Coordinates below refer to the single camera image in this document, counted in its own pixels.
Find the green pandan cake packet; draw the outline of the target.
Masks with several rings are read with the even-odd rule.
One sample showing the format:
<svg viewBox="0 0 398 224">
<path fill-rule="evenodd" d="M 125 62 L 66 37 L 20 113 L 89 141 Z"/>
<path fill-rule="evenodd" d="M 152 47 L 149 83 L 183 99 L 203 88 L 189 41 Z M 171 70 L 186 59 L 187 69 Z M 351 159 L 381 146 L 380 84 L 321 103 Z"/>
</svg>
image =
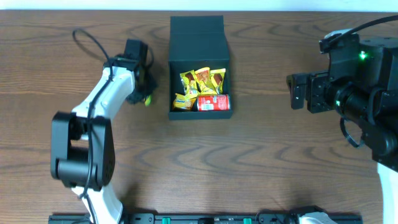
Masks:
<svg viewBox="0 0 398 224">
<path fill-rule="evenodd" d="M 145 106 L 150 106 L 151 101 L 152 101 L 152 95 L 147 95 L 147 96 L 145 97 L 145 99 L 144 99 L 144 104 L 145 104 Z"/>
</svg>

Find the yellow cracker snack packet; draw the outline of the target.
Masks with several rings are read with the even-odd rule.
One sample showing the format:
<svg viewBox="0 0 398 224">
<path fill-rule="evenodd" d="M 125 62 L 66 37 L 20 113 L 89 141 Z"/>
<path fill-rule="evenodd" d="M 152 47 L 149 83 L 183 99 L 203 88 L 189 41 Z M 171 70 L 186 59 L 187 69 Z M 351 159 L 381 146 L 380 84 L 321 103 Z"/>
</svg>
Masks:
<svg viewBox="0 0 398 224">
<path fill-rule="evenodd" d="M 175 99 L 172 103 L 172 109 L 190 111 L 193 108 L 195 102 L 196 98 L 189 98 L 185 95 L 176 93 Z"/>
</svg>

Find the yellow chocolate cake packet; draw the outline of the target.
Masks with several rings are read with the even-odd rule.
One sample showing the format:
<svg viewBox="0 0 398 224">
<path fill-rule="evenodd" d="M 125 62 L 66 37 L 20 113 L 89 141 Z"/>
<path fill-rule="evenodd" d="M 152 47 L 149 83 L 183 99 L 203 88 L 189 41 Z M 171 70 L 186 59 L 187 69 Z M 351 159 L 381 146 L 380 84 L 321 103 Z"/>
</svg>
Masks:
<svg viewBox="0 0 398 224">
<path fill-rule="evenodd" d="M 188 99 L 196 98 L 199 95 L 197 82 L 194 77 L 195 71 L 191 70 L 180 74 L 185 96 Z"/>
<path fill-rule="evenodd" d="M 213 84 L 217 94 L 219 95 L 223 93 L 223 82 L 224 82 L 225 73 L 226 73 L 225 68 L 210 71 L 211 83 Z"/>
</svg>

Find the yellow peanut butter snack packet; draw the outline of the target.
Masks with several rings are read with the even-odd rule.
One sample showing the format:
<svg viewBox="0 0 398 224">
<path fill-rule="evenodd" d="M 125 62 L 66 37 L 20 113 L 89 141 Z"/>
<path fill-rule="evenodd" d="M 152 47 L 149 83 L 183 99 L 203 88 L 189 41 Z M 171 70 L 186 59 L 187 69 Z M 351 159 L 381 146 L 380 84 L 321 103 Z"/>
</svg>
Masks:
<svg viewBox="0 0 398 224">
<path fill-rule="evenodd" d="M 217 92 L 210 79 L 210 68 L 203 67 L 195 71 L 195 80 L 201 95 L 216 95 Z"/>
</svg>

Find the red soda can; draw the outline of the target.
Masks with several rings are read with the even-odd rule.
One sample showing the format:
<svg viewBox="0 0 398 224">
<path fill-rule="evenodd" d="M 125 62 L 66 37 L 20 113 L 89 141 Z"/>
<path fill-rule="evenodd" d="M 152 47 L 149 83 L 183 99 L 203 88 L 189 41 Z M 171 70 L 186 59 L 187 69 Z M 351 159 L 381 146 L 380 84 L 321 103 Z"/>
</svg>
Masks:
<svg viewBox="0 0 398 224">
<path fill-rule="evenodd" d="M 229 95 L 202 95 L 197 97 L 198 111 L 227 111 L 231 109 Z"/>
</svg>

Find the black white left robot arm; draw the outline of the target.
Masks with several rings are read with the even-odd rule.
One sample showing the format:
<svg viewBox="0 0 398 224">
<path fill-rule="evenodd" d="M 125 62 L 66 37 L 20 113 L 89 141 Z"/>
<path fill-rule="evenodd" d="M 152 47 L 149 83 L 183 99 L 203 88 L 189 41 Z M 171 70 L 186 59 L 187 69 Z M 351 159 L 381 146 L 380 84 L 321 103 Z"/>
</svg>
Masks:
<svg viewBox="0 0 398 224">
<path fill-rule="evenodd" d="M 117 55 L 103 65 L 90 94 L 71 112 L 57 112 L 51 127 L 50 172 L 72 190 L 87 223 L 122 223 L 124 207 L 111 179 L 115 167 L 112 120 L 133 94 L 143 100 L 152 81 L 145 57 Z"/>
</svg>

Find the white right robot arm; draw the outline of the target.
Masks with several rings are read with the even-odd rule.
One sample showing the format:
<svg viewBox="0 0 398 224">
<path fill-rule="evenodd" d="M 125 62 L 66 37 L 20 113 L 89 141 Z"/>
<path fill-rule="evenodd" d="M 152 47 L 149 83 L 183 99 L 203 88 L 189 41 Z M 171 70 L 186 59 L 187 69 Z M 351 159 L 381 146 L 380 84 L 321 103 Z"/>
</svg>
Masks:
<svg viewBox="0 0 398 224">
<path fill-rule="evenodd" d="M 290 106 L 309 112 L 335 110 L 355 148 L 372 151 L 382 186 L 383 222 L 397 223 L 397 39 L 361 40 L 348 29 L 319 41 L 327 70 L 287 76 Z"/>
</svg>

